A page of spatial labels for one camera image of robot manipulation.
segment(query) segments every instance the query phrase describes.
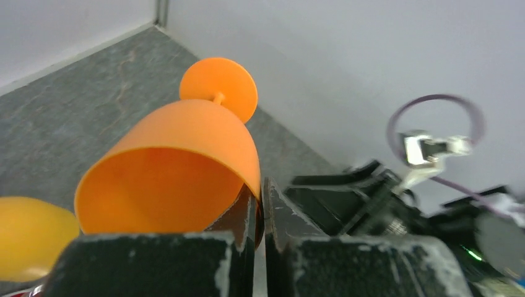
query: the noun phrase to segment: gray marble surface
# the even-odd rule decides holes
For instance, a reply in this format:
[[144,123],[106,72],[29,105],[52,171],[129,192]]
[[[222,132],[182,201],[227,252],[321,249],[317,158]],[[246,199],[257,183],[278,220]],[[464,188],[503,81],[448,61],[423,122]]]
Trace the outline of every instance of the gray marble surface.
[[[0,97],[0,196],[36,197],[73,209],[81,176],[142,117],[178,99],[197,58],[150,28]],[[262,110],[247,123],[263,176],[333,168]],[[0,293],[12,284],[0,284]],[[254,296],[265,296],[264,249]]]

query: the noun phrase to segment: green led light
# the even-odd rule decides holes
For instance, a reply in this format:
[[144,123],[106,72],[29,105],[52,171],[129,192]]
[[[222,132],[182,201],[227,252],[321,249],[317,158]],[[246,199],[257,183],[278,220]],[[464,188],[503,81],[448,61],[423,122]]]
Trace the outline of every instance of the green led light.
[[469,253],[469,255],[471,255],[473,258],[475,258],[478,261],[482,261],[483,260],[480,256],[474,254],[474,252],[472,252],[472,251],[468,251],[468,253]]
[[465,251],[467,251],[469,253],[469,255],[471,255],[473,258],[475,258],[476,260],[478,261],[483,261],[483,258],[481,258],[480,256],[478,256],[475,252],[471,251],[470,249],[466,248],[465,246],[461,246]]

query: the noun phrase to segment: white wall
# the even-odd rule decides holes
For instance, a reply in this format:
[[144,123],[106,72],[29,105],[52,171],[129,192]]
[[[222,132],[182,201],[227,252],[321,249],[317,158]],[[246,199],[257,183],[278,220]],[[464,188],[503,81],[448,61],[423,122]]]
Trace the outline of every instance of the white wall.
[[[379,158],[388,117],[431,93],[474,100],[488,134],[444,177],[481,190],[525,191],[525,1],[177,0],[168,30],[198,56],[236,59],[258,84],[260,106],[329,161]],[[428,103],[400,128],[467,134],[461,109]],[[426,182],[423,207],[461,196]]]
[[155,0],[2,0],[0,90],[154,19]]

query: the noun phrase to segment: yellow balloon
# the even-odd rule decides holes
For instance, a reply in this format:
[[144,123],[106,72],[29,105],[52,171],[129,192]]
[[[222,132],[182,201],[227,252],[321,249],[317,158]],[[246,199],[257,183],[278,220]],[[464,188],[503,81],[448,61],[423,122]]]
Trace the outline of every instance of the yellow balloon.
[[66,209],[28,197],[0,197],[0,280],[28,282],[49,273],[80,234]]

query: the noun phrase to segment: white baseboard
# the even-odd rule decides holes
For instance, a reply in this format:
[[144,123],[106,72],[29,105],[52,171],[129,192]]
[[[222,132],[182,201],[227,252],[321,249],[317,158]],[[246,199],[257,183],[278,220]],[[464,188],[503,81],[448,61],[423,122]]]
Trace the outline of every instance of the white baseboard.
[[92,54],[96,53],[97,51],[101,51],[111,45],[114,45],[115,43],[118,43],[118,42],[121,42],[123,41],[124,39],[126,38],[129,38],[137,33],[141,33],[142,31],[144,30],[147,30],[148,28],[151,28],[153,27],[154,25],[153,24],[145,24],[145,25],[141,25],[131,31],[128,31],[116,38],[113,38],[113,39],[110,39],[106,42],[103,42],[103,43],[100,43],[99,45],[95,45],[94,47],[92,48],[89,48],[87,49],[86,51],[83,51],[79,54],[76,54],[74,56],[71,56],[71,57],[68,57],[66,59],[63,59],[62,61],[60,62],[57,62],[55,64],[52,64],[44,69],[41,69],[39,71],[36,71],[35,73],[33,74],[30,74],[26,77],[23,77],[21,79],[18,79],[18,80],[15,80],[7,85],[4,85],[2,87],[0,87],[0,96],[2,95],[5,95],[9,92],[12,92],[14,90],[16,90],[17,88],[21,88],[25,85],[28,85],[29,83],[31,82],[34,82],[35,80],[39,79],[39,78],[42,78],[48,74],[51,74],[57,70],[60,70],[68,65],[71,65],[77,61],[80,61],[81,59],[84,59],[88,56],[91,56]]

